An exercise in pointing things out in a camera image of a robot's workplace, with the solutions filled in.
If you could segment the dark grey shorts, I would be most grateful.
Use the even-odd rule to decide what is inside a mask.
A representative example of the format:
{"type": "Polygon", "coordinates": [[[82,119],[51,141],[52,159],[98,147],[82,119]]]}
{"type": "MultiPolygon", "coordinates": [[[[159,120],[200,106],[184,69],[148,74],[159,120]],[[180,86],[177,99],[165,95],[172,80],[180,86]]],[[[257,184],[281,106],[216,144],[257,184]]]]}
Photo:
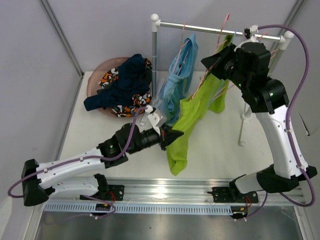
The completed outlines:
{"type": "Polygon", "coordinates": [[[103,88],[97,90],[97,94],[101,96],[113,96],[117,93],[117,86],[117,80],[107,82],[103,88]]]}

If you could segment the navy blue shorts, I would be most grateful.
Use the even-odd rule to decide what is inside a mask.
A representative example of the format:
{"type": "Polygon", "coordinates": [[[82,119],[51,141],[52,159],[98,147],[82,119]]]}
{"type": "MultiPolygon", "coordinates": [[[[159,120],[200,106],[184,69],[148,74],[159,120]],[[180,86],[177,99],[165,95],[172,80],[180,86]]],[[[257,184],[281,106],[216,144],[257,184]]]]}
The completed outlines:
{"type": "Polygon", "coordinates": [[[87,111],[99,108],[111,108],[117,105],[129,106],[132,96],[150,90],[149,85],[139,80],[139,76],[146,71],[145,60],[141,54],[134,54],[118,67],[117,93],[112,96],[93,95],[84,100],[87,111]]]}

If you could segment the light blue shorts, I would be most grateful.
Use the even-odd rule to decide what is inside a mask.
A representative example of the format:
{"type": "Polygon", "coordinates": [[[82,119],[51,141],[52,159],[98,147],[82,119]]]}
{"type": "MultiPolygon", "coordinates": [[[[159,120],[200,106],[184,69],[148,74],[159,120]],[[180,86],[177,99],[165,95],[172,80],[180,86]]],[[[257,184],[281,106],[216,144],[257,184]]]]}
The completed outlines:
{"type": "Polygon", "coordinates": [[[187,50],[189,50],[189,53],[185,65],[179,76],[173,72],[177,54],[169,67],[169,75],[160,94],[159,109],[166,116],[166,123],[170,126],[173,126],[179,119],[180,101],[185,99],[189,94],[199,49],[194,33],[189,37],[186,37],[184,41],[186,41],[187,38],[189,38],[189,43],[185,46],[184,54],[187,50]]]}

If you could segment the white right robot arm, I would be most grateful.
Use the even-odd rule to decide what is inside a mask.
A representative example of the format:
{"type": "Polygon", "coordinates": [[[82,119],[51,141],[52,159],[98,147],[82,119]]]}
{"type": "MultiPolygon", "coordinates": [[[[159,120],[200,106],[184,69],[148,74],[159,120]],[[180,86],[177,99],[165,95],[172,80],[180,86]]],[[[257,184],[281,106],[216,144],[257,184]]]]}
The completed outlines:
{"type": "Polygon", "coordinates": [[[273,163],[260,171],[245,174],[229,183],[228,196],[239,202],[254,191],[283,195],[311,182],[318,174],[301,155],[290,123],[289,98],[285,86],[268,76],[271,52],[263,43],[230,44],[220,52],[205,57],[201,63],[215,77],[229,80],[237,86],[251,112],[260,122],[273,163]]]}

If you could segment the orange camouflage shorts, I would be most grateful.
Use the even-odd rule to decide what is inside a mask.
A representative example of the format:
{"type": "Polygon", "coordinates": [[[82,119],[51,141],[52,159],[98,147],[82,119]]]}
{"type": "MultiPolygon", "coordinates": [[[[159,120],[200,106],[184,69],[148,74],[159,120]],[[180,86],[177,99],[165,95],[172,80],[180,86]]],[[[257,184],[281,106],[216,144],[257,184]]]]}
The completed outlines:
{"type": "MultiPolygon", "coordinates": [[[[138,79],[149,85],[150,81],[152,80],[152,77],[151,77],[152,63],[148,58],[144,58],[144,63],[145,63],[145,72],[141,74],[138,77],[138,79]]],[[[116,81],[118,78],[119,78],[119,67],[117,66],[109,70],[104,75],[99,85],[101,86],[101,88],[103,88],[105,85],[108,84],[108,82],[116,81]]],[[[151,102],[152,96],[150,93],[148,93],[148,91],[142,92],[142,90],[140,90],[139,93],[134,94],[132,96],[131,100],[132,101],[130,105],[118,104],[116,106],[111,107],[111,113],[119,118],[133,117],[138,108],[144,107],[151,102]]]]}

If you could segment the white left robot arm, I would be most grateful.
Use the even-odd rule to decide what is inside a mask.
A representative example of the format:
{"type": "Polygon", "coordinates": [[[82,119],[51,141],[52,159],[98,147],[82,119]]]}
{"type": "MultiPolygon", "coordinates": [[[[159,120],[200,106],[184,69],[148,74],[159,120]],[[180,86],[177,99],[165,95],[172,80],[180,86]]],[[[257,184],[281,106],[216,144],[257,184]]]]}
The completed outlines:
{"type": "Polygon", "coordinates": [[[23,204],[32,207],[52,198],[72,197],[108,200],[110,188],[103,174],[97,173],[89,178],[81,175],[123,164],[128,161],[129,154],[153,145],[166,150],[183,134],[166,124],[156,132],[153,128],[140,131],[137,125],[127,123],[110,139],[78,156],[47,163],[29,159],[21,174],[23,204]]]}

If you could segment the lime green shorts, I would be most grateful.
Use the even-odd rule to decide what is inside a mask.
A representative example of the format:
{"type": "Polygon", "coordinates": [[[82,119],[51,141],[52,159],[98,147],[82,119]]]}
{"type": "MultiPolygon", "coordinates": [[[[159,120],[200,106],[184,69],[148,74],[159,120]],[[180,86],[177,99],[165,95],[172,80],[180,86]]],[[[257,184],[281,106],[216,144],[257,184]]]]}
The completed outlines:
{"type": "Polygon", "coordinates": [[[224,93],[210,104],[221,80],[224,79],[218,79],[207,72],[196,92],[192,96],[180,101],[179,119],[175,122],[172,129],[182,131],[184,135],[166,148],[168,166],[173,176],[177,176],[187,166],[189,137],[197,122],[205,117],[208,110],[216,114],[220,114],[225,110],[225,98],[229,89],[229,80],[225,80],[228,82],[228,85],[224,93]]]}

